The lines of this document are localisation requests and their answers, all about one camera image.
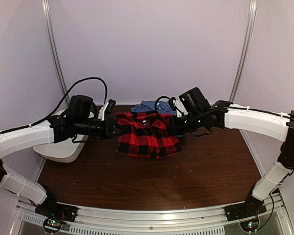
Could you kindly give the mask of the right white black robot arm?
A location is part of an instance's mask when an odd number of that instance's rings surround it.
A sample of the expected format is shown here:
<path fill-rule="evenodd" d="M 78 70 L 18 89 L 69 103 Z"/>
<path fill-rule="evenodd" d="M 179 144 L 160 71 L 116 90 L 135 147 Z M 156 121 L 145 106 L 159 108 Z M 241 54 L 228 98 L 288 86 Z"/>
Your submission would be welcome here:
<path fill-rule="evenodd" d="M 177 134 L 205 128 L 239 130 L 280 142 L 277 157 L 250 189 L 241 211 L 252 216 L 263 205 L 264 200 L 294 172 L 294 111 L 271 112 L 242 106 L 231 101 L 219 100 L 210 104 L 198 87 L 179 97 L 169 99 L 177 112 L 173 128 Z"/>

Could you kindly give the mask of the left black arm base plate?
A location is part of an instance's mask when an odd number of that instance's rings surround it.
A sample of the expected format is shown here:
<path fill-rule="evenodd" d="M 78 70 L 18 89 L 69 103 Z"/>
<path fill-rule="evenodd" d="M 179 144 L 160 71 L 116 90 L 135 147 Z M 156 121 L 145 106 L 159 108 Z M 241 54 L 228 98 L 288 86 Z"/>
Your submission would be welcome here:
<path fill-rule="evenodd" d="M 41 205 L 35 206 L 35 212 L 45 217 L 56 219 L 58 221 L 75 222 L 77 207 L 64 204 L 56 204 L 53 209 L 46 209 Z"/>

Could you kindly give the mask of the red black plaid shirt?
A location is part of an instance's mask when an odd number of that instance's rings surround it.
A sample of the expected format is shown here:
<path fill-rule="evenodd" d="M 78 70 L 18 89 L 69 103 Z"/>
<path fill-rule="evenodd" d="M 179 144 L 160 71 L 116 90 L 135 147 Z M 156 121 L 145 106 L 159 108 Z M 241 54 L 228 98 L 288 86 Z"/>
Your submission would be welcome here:
<path fill-rule="evenodd" d="M 117 152 L 130 157 L 159 159 L 182 150 L 178 137 L 169 129 L 172 115 L 151 112 L 116 113 L 122 128 Z"/>

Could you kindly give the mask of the blue checked shirt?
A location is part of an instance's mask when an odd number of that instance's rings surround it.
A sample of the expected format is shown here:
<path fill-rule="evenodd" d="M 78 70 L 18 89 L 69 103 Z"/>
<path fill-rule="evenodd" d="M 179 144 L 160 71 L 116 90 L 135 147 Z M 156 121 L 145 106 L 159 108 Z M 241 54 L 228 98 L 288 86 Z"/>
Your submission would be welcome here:
<path fill-rule="evenodd" d="M 133 113 L 144 113 L 144 112 L 153 112 L 157 109 L 158 113 L 160 114 L 168 114 L 175 116 L 176 111 L 174 111 L 168 101 L 158 101 L 155 100 L 151 101 L 144 101 L 142 100 L 140 104 L 136 104 L 134 107 L 131 108 L 131 112 Z"/>

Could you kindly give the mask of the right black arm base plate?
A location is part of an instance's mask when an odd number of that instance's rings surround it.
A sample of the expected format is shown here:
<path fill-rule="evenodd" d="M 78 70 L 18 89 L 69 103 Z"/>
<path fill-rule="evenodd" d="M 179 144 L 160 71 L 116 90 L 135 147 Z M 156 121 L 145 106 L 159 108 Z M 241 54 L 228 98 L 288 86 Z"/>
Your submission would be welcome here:
<path fill-rule="evenodd" d="M 228 205 L 224 208 L 227 221 L 242 220 L 249 217 L 256 217 L 261 213 L 265 213 L 267 208 L 265 205 L 258 207 L 246 202 Z"/>

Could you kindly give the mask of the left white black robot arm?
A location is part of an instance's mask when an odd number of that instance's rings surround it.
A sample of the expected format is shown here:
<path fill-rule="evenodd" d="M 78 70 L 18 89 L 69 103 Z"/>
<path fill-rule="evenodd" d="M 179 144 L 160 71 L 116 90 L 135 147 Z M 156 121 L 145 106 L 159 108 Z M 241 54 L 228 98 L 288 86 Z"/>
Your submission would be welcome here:
<path fill-rule="evenodd" d="M 88 138 L 109 139 L 116 135 L 117 124 L 109 117 L 115 104 L 110 99 L 96 110 L 91 97 L 75 95 L 66 110 L 37 124 L 0 131 L 0 188 L 28 199 L 49 217 L 57 217 L 62 209 L 48 186 L 14 171 L 3 159 L 33 153 L 54 162 L 72 163 Z"/>

